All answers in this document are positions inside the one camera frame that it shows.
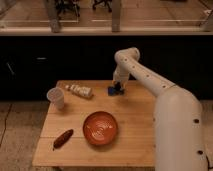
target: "office chair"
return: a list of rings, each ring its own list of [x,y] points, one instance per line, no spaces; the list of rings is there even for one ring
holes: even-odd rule
[[[94,4],[92,6],[92,9],[96,10],[96,5],[104,3],[104,5],[108,7],[108,11],[112,12],[112,8],[110,7],[109,2],[112,2],[112,0],[99,0],[99,1],[98,0],[94,0]]]
[[[74,11],[77,17],[80,17],[79,10],[80,7],[77,4],[78,0],[55,0],[55,7],[57,14],[66,13],[67,10]]]

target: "table top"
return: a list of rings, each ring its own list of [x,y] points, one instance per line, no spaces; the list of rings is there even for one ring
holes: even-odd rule
[[[65,89],[65,85],[91,87],[94,96],[85,99]],[[112,81],[58,81],[64,92],[65,107],[50,104],[34,154],[34,166],[154,166],[153,111],[155,97],[137,81],[129,81],[124,95],[108,96]],[[95,111],[111,113],[118,122],[116,140],[94,147],[83,135],[83,123]],[[73,136],[60,149],[53,142],[66,130]]]

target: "wooden bowl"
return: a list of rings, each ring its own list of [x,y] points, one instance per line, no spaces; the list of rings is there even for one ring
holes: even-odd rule
[[[115,118],[104,111],[94,112],[84,121],[83,133],[92,145],[106,145],[111,143],[118,132]]]

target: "white cup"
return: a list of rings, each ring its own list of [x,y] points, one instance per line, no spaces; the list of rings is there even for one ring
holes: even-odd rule
[[[52,88],[47,92],[47,99],[59,110],[64,107],[64,94],[58,87]]]

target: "floor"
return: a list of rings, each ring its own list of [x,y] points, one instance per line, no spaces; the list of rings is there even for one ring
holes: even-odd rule
[[[104,5],[92,10],[92,0],[80,0],[80,17],[74,12],[60,14],[62,26],[103,27],[111,25],[111,13]],[[198,26],[212,9],[211,0],[122,0],[121,26]],[[42,0],[17,0],[16,5],[0,16],[1,28],[48,26]]]
[[[206,152],[213,165],[213,100],[201,101]],[[54,171],[32,159],[49,103],[0,102],[0,171]],[[153,168],[63,168],[65,171],[154,171]]]

